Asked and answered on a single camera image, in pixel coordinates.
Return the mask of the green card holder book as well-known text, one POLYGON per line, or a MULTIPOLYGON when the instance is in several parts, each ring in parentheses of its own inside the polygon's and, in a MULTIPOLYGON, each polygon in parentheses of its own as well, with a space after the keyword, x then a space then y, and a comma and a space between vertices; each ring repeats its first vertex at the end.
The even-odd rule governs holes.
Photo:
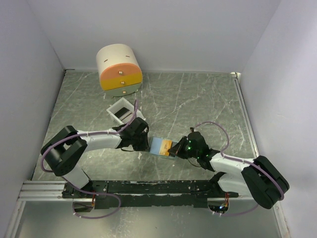
POLYGON ((150 153, 152 155, 155 155, 155 156, 158 156, 158 157, 174 160, 176 157, 159 155, 159 147, 161 145, 162 140, 163 140, 163 138, 158 138, 158 137, 153 137, 152 138, 151 145, 150 145, 150 153))

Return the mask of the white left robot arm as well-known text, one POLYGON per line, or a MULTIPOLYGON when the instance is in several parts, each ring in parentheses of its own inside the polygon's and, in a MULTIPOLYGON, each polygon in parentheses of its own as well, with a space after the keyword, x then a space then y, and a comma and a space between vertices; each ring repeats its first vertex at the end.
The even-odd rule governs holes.
POLYGON ((41 149, 42 162, 50 172, 74 186, 82 198, 91 195, 93 186, 88 175, 77 165, 85 152, 99 149, 121 149, 131 146, 133 151, 149 151, 149 126, 140 117, 130 123, 105 131, 82 132, 73 126, 64 127, 41 149))

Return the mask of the orange credit card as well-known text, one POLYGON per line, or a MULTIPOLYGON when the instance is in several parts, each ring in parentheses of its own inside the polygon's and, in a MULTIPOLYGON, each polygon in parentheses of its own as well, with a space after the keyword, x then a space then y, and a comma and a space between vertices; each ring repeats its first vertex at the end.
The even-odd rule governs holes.
POLYGON ((159 147, 159 155, 169 156, 169 149, 172 147, 172 140, 163 139, 159 147))

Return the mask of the white card tray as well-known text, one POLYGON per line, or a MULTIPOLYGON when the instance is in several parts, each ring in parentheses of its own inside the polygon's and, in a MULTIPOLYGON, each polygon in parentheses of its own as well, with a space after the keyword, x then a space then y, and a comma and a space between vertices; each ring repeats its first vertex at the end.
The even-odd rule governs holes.
POLYGON ((125 98, 119 99, 107 108, 107 112, 116 125, 128 123, 135 112, 135 103, 131 104, 125 98))

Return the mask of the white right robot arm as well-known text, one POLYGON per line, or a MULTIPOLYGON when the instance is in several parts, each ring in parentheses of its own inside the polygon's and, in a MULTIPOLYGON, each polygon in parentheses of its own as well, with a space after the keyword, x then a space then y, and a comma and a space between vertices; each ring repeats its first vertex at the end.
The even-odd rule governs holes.
POLYGON ((167 152, 181 159, 195 158, 203 169, 215 172, 210 185, 215 197, 234 192, 251 196, 258 205, 270 209, 290 188, 288 181, 267 157, 228 159, 227 155, 211 149, 198 131, 189 133, 177 143, 172 142, 167 152))

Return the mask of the black credit card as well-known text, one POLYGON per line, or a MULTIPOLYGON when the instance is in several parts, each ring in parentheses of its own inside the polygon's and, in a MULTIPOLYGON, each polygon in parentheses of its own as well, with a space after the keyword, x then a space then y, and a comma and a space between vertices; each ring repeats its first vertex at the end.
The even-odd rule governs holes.
POLYGON ((128 110, 126 107, 121 108, 114 114, 121 121, 129 121, 133 116, 133 112, 128 110))

